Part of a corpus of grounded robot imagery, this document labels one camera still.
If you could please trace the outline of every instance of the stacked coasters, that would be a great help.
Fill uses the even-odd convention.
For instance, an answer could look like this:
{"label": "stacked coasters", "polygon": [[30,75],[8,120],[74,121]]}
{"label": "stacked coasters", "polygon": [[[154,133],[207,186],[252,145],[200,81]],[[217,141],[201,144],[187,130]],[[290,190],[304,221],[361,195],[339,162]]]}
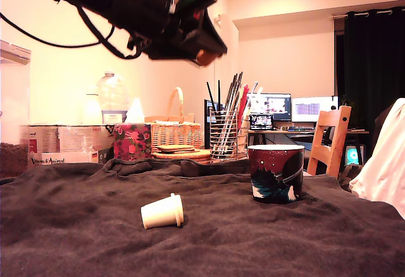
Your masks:
{"label": "stacked coasters", "polygon": [[200,164],[209,164],[211,151],[196,149],[192,145],[159,145],[159,152],[152,153],[157,159],[192,159]]}

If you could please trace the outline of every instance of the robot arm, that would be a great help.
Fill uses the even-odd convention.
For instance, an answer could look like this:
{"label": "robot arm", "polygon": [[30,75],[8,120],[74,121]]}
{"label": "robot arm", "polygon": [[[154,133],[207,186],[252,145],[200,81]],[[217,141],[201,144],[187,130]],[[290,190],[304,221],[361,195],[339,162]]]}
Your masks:
{"label": "robot arm", "polygon": [[[185,59],[208,65],[227,52],[207,12],[216,0],[64,1],[78,9],[99,43],[122,59],[135,59],[144,52],[150,59]],[[125,29],[130,34],[127,47],[136,48],[136,53],[124,56],[93,26],[83,8],[101,15],[114,27]]]}

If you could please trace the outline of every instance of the white cloth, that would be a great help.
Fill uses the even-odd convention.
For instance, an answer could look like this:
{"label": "white cloth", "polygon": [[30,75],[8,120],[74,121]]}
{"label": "white cloth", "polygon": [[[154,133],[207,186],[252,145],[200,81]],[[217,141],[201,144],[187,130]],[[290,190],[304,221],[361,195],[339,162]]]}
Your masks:
{"label": "white cloth", "polygon": [[390,110],[372,157],[349,188],[360,198],[391,204],[405,219],[405,98]]}

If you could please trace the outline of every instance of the basket handle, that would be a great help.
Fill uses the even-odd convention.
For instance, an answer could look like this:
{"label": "basket handle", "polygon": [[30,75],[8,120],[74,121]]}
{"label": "basket handle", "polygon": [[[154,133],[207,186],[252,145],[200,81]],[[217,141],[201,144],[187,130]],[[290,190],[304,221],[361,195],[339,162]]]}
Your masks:
{"label": "basket handle", "polygon": [[183,91],[180,87],[176,87],[170,96],[169,104],[167,106],[167,111],[166,111],[167,119],[169,118],[169,115],[170,115],[170,109],[171,109],[171,105],[173,104],[173,99],[175,97],[175,94],[178,95],[178,101],[179,101],[178,113],[179,113],[180,117],[183,116]]}

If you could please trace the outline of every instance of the floral tissue box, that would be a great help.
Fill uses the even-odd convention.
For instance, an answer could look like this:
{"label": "floral tissue box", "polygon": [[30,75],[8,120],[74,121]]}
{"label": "floral tissue box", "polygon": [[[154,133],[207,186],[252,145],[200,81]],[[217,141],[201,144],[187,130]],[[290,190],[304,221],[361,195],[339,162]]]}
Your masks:
{"label": "floral tissue box", "polygon": [[114,158],[134,161],[150,157],[152,157],[150,124],[114,126]]}

